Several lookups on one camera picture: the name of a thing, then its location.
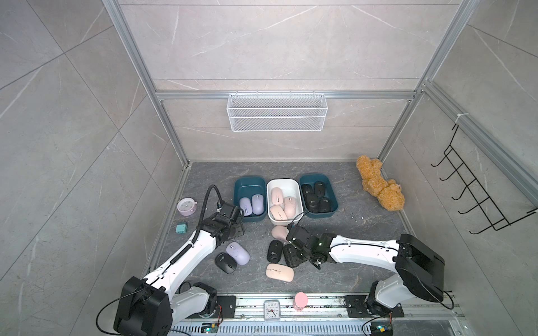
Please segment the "mounting plate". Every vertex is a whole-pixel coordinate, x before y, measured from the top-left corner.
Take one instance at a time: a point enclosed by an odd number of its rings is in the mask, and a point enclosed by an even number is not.
[[[234,317],[235,309],[236,309],[236,300],[237,298],[232,295],[217,295],[217,305],[221,305],[222,307],[222,315],[221,315],[222,318]],[[217,308],[215,309],[215,313],[210,318],[217,318],[219,312],[220,312],[220,308],[217,306]],[[187,318],[207,320],[205,318],[202,318],[198,313],[192,314],[191,316]]]
[[[346,295],[344,297],[344,302],[347,303],[347,310],[349,317],[372,317],[373,315],[369,314],[366,305],[366,295]],[[404,311],[402,305],[398,304],[396,307],[391,309],[392,317],[404,317]]]

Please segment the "stuffed toy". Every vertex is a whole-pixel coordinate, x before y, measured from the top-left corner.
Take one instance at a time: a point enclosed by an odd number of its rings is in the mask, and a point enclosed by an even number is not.
[[[363,178],[363,188],[370,195],[377,197],[382,207],[389,211],[402,210],[405,198],[402,188],[395,180],[388,180],[381,176],[383,163],[378,159],[370,160],[366,155],[357,159],[357,169]]]

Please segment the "storage bin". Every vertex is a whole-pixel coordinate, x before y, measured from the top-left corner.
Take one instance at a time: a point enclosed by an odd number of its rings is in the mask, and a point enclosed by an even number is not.
[[[306,214],[307,217],[310,218],[327,218],[334,215],[335,211],[338,210],[338,201],[336,200],[336,196],[334,193],[334,190],[332,189],[331,182],[329,181],[329,178],[324,174],[306,174],[301,176],[299,179],[299,185],[303,184],[310,184],[312,188],[314,188],[314,183],[317,181],[321,181],[325,183],[325,197],[330,199],[332,202],[331,206],[331,212],[324,212],[324,213],[313,213],[308,212]],[[303,197],[303,194],[301,193],[301,203],[303,207],[306,209],[306,203],[305,198]]]
[[[292,219],[289,220],[276,220],[273,218],[273,215],[271,215],[271,212],[269,209],[274,205],[271,203],[271,189],[278,187],[282,189],[282,194],[284,197],[295,197],[297,204],[295,206],[295,216],[297,216],[299,213],[302,213],[304,211],[304,207],[301,201],[301,190],[299,189],[299,184],[296,180],[293,180],[291,178],[278,178],[276,180],[270,180],[267,183],[267,211],[269,215],[269,219],[274,225],[288,225],[292,222]],[[303,215],[299,215],[295,222],[299,221]]]
[[[314,92],[231,94],[226,110],[234,132],[321,131],[327,100]]]
[[[256,194],[264,195],[267,199],[267,193],[265,192],[265,180],[260,176],[244,176],[239,178],[233,188],[233,203],[239,206],[239,200],[243,197],[248,197],[252,201],[252,196]],[[261,221],[265,218],[267,213],[267,203],[264,200],[264,212],[261,215],[255,215],[243,218],[244,223],[254,223]]]

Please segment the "teal storage bin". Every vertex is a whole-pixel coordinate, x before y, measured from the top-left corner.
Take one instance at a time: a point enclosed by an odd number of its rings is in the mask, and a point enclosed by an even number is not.
[[[245,176],[236,181],[233,188],[233,203],[239,206],[239,200],[248,197],[252,201],[252,196],[256,194],[264,195],[264,212],[261,215],[251,214],[243,218],[244,223],[254,223],[261,221],[267,214],[267,194],[265,190],[265,180],[260,176]]]
[[[321,181],[325,183],[325,197],[330,199],[332,202],[332,207],[330,212],[324,212],[324,213],[312,213],[308,212],[306,216],[310,218],[327,218],[334,215],[336,210],[338,210],[338,201],[336,200],[335,193],[332,189],[331,181],[329,181],[329,178],[324,174],[306,174],[301,176],[299,179],[299,187],[301,187],[303,184],[310,184],[312,188],[314,188],[314,183],[317,181]],[[305,203],[305,197],[302,194],[301,190],[301,201],[303,204],[303,208],[306,209],[306,203]]]

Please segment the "white storage bin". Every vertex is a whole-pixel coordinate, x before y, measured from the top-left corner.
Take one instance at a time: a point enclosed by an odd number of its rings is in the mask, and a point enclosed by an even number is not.
[[[301,189],[299,188],[299,184],[296,180],[293,180],[291,178],[278,178],[276,180],[270,180],[267,184],[267,213],[269,215],[269,219],[274,225],[288,225],[292,222],[293,218],[290,220],[276,220],[274,219],[273,215],[271,214],[271,211],[269,210],[274,204],[271,203],[271,189],[273,188],[280,188],[282,189],[282,195],[284,197],[295,197],[296,200],[296,206],[295,206],[295,216],[297,216],[299,213],[302,213],[304,211],[302,207],[302,201],[301,201]],[[301,217],[303,217],[304,214],[298,216],[295,219],[295,222],[297,223]]]

